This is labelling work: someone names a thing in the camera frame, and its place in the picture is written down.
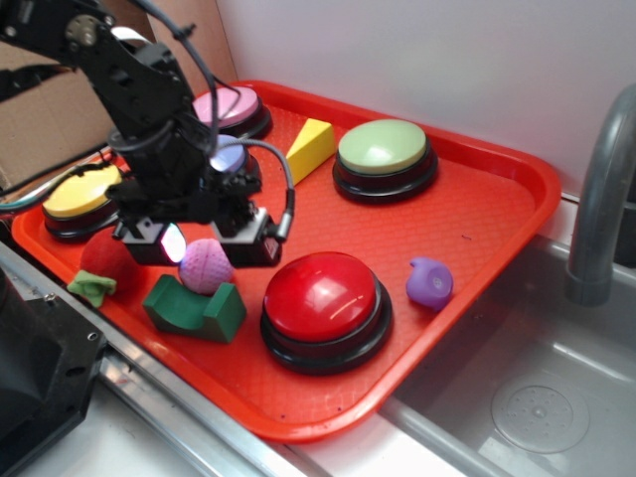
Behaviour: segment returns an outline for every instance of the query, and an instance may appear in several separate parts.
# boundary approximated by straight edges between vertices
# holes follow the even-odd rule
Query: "purple button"
[[[236,141],[237,139],[225,134],[219,134],[219,146]],[[228,146],[219,149],[217,154],[210,159],[210,165],[219,172],[236,172],[245,162],[245,149],[243,146]]]

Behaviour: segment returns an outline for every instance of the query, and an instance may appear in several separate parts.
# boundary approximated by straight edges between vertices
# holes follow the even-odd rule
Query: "cardboard box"
[[[213,72],[224,80],[236,79],[223,25],[214,0],[155,2],[178,25],[195,22],[192,38]],[[126,0],[106,0],[117,25],[144,37],[165,41],[171,48],[194,93],[205,83],[187,53],[167,30],[150,21]],[[0,69],[53,63],[24,50],[0,43]],[[34,173],[105,142],[112,122],[82,72],[59,75],[44,84],[0,103],[0,187],[6,188]]]

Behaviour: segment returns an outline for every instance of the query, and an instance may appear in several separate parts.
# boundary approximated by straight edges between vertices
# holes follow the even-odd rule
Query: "red button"
[[[320,252],[281,268],[267,285],[265,312],[280,333],[320,343],[347,336],[376,304],[373,273],[357,258]]]

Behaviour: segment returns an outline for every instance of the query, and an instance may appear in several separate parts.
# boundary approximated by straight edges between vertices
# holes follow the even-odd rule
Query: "stainless steel sink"
[[[568,250],[534,239],[382,413],[467,475],[633,476],[636,274],[598,308],[563,295]]]

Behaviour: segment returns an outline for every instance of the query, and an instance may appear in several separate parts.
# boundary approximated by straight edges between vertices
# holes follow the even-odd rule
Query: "white wall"
[[[218,0],[238,77],[535,154],[580,191],[636,82],[633,0]]]

